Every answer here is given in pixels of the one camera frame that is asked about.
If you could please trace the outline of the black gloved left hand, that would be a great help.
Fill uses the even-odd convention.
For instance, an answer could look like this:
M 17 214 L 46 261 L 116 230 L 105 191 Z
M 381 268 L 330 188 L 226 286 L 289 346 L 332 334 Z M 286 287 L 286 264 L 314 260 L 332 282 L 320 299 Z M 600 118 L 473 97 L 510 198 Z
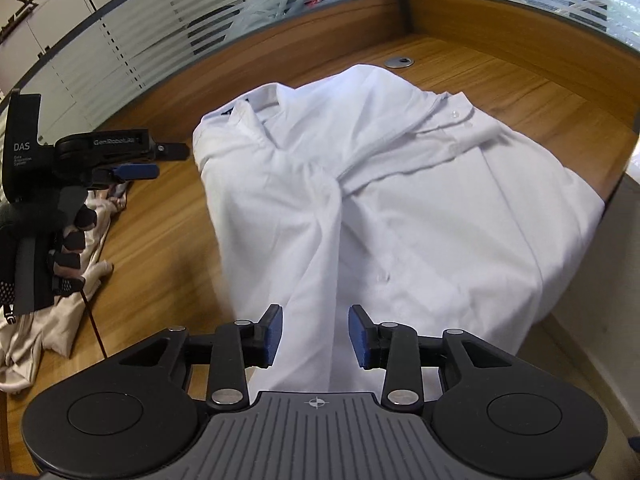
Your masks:
M 47 307 L 61 269 L 80 269 L 84 235 L 96 226 L 84 188 L 64 188 L 53 206 L 1 205 L 1 310 L 17 315 Z

